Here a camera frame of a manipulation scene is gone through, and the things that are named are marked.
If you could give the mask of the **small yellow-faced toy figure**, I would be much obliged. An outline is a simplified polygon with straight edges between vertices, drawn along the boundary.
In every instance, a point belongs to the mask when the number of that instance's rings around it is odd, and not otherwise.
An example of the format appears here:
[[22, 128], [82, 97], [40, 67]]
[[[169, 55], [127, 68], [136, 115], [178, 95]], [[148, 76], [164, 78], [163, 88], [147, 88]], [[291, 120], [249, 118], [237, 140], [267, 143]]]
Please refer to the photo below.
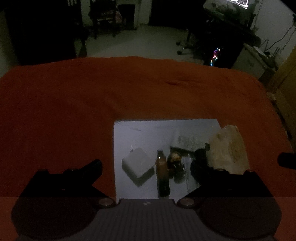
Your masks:
[[182, 163], [182, 156], [178, 152], [172, 152], [167, 159], [169, 178], [181, 179], [185, 173], [185, 167]]

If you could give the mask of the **brown glass bottle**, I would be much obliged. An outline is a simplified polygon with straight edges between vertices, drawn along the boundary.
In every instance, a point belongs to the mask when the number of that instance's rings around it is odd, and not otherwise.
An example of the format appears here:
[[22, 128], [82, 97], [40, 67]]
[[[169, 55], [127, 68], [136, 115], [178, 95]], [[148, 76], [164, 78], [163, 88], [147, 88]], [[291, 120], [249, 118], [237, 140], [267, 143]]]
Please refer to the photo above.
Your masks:
[[159, 198], [166, 198], [170, 195], [170, 183], [168, 178], [167, 160], [162, 150], [157, 151], [156, 176]]

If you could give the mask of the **white power adapter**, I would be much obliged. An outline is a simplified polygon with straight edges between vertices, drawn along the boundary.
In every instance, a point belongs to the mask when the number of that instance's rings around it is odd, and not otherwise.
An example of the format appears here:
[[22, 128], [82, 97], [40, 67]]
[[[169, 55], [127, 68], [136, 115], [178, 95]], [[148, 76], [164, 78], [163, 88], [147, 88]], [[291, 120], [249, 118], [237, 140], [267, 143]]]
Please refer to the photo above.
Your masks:
[[122, 160], [122, 166], [135, 175], [136, 178], [143, 176], [153, 167], [152, 159], [142, 148], [136, 148]]

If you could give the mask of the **white paper sheet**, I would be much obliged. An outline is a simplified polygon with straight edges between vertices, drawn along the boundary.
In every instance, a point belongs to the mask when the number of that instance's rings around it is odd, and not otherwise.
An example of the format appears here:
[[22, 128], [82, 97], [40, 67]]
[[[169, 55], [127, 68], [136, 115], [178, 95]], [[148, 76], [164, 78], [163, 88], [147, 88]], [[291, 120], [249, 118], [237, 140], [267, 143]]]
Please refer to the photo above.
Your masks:
[[[189, 173], [192, 155], [198, 149], [207, 149], [209, 139], [221, 129], [216, 119], [117, 121], [114, 124], [114, 171], [116, 199], [157, 199], [157, 151], [165, 157], [172, 152], [182, 156], [185, 173], [181, 179], [171, 178], [170, 199], [178, 200], [199, 185]], [[122, 166], [124, 157], [136, 148], [142, 148], [154, 165], [140, 178]]]

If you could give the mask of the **red cloth table cover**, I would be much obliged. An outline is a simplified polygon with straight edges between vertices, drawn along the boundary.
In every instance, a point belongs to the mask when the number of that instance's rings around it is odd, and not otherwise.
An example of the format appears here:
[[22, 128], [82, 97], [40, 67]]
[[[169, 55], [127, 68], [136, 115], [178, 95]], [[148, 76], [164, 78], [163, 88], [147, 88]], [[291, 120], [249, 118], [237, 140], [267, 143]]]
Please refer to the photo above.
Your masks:
[[99, 159], [95, 187], [115, 196], [115, 121], [199, 118], [238, 127], [251, 170], [281, 207], [276, 239], [295, 240], [295, 171], [277, 162], [290, 143], [263, 85], [234, 69], [142, 57], [18, 66], [1, 78], [1, 240], [16, 238], [8, 213], [39, 169]]

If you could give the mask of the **white cabinet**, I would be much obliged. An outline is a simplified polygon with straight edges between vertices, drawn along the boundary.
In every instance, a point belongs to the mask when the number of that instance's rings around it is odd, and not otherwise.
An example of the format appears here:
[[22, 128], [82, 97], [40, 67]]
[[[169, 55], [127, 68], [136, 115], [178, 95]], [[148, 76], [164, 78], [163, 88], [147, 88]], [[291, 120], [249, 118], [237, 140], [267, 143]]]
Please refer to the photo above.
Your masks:
[[243, 45], [232, 68], [248, 73], [260, 81], [269, 80], [276, 73], [274, 68], [264, 62], [257, 49], [248, 44]]

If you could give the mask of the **colourful glowing light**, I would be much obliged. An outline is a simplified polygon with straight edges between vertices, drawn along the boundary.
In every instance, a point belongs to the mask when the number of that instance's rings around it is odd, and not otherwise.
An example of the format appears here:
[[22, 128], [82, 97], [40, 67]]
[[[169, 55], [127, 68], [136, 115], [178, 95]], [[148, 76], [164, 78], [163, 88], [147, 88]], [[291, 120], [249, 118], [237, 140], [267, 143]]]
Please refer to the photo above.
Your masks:
[[220, 48], [216, 48], [214, 53], [213, 53], [213, 57], [211, 58], [211, 61], [210, 61], [210, 66], [215, 66], [216, 65], [216, 62], [218, 60], [218, 55], [220, 53]]

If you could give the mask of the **black office chair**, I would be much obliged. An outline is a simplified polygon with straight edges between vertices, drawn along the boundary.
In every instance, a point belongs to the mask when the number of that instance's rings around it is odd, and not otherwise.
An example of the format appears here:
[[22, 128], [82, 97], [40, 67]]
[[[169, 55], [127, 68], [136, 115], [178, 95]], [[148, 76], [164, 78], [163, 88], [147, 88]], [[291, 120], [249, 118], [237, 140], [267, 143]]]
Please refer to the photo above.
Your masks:
[[215, 45], [215, 28], [221, 18], [212, 13], [198, 14], [192, 16], [186, 22], [187, 37], [176, 45], [182, 48], [177, 51], [183, 55], [185, 50], [190, 50], [195, 59], [206, 59]]

